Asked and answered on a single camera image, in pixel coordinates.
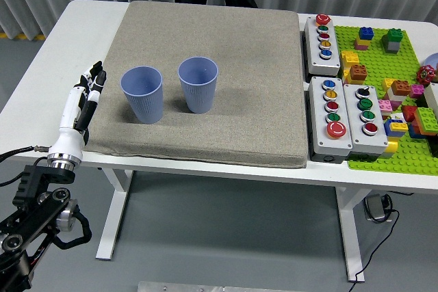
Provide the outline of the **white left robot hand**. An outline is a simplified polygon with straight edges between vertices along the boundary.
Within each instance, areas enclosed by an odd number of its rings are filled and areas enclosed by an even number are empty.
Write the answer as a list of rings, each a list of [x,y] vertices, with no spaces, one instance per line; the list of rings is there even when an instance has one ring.
[[[98,61],[70,90],[60,121],[60,135],[48,151],[50,167],[73,171],[81,164],[83,148],[88,143],[88,125],[99,104],[105,81],[106,72]]]

